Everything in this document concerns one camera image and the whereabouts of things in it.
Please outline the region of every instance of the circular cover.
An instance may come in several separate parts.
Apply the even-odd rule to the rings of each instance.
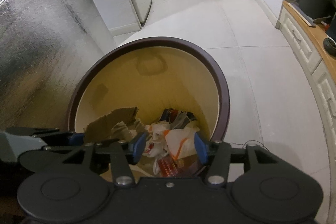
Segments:
[[[317,212],[323,199],[313,178],[277,164],[245,173],[233,183],[231,193],[244,213],[266,222],[304,220]]]
[[[108,194],[107,182],[94,173],[36,173],[20,185],[17,200],[44,223],[73,223],[95,213]]]

